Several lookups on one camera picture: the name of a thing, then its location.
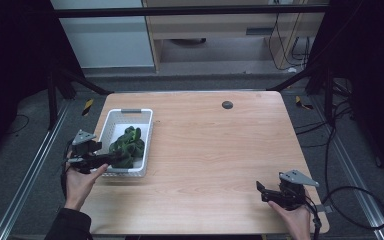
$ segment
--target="wall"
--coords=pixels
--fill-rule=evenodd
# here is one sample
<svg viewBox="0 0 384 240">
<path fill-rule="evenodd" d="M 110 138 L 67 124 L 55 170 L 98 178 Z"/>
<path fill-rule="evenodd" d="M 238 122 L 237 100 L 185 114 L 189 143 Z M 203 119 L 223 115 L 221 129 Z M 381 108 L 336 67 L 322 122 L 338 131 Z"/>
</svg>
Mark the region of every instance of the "wall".
<svg viewBox="0 0 384 240">
<path fill-rule="evenodd" d="M 52 0 L 55 9 L 142 7 L 140 0 Z M 154 67 L 144 17 L 60 19 L 82 69 Z"/>
</svg>

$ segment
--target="plastic container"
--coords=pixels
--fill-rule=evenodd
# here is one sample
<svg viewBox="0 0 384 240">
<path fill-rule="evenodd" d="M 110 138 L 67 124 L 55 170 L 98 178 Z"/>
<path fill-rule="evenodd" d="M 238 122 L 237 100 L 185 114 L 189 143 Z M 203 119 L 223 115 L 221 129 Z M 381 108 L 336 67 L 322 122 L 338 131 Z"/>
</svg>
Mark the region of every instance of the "plastic container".
<svg viewBox="0 0 384 240">
<path fill-rule="evenodd" d="M 124 134 L 124 130 L 130 126 L 141 129 L 141 139 L 145 142 L 145 149 L 142 158 L 133 161 L 133 168 L 113 168 L 108 167 L 103 176 L 107 177 L 143 177 L 146 174 L 148 162 L 148 152 L 151 143 L 152 133 L 151 109 L 112 109 L 108 112 L 104 127 L 99 137 L 102 142 L 102 149 L 97 154 L 109 152 L 109 146 L 118 137 Z"/>
</svg>

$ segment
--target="human hand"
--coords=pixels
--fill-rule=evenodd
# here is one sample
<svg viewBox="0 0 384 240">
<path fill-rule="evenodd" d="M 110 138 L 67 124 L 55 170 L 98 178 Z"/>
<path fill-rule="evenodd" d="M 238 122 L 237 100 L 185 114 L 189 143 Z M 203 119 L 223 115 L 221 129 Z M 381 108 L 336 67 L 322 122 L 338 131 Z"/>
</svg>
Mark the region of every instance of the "human hand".
<svg viewBox="0 0 384 240">
<path fill-rule="evenodd" d="M 305 205 L 300 206 L 299 208 L 288 211 L 283 209 L 277 203 L 273 201 L 268 202 L 269 206 L 275 210 L 288 228 L 289 233 L 292 238 L 295 240 L 308 240 L 310 238 L 310 212 L 305 207 Z"/>
<path fill-rule="evenodd" d="M 76 169 L 69 167 L 69 165 L 67 167 L 67 200 L 64 208 L 80 211 L 92 190 L 93 184 L 107 170 L 108 164 L 102 165 L 90 174 L 80 173 Z"/>
</svg>

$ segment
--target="sleeve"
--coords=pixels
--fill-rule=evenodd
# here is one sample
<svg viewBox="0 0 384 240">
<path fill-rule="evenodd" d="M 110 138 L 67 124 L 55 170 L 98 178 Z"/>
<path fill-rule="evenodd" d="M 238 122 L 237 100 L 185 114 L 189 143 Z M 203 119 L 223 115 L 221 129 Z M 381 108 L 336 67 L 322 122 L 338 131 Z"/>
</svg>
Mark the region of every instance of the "sleeve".
<svg viewBox="0 0 384 240">
<path fill-rule="evenodd" d="M 89 233 L 91 218 L 79 211 L 62 208 L 52 223 L 45 240 L 86 240 L 92 239 Z"/>
</svg>

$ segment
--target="wooden table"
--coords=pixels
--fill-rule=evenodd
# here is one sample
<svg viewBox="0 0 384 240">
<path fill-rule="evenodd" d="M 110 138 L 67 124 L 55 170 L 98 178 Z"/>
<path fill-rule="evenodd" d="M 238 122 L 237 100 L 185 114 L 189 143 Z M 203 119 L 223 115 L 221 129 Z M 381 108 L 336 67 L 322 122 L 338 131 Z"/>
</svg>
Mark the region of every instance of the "wooden table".
<svg viewBox="0 0 384 240">
<path fill-rule="evenodd" d="M 233 108 L 224 109 L 224 101 Z M 292 169 L 311 177 L 279 93 L 112 94 L 97 136 L 114 108 L 154 111 L 148 169 L 143 178 L 98 179 L 82 208 L 93 234 L 287 232 L 255 187 L 258 180 L 278 190 L 279 172 Z M 315 188 L 307 189 L 320 203 Z"/>
</svg>

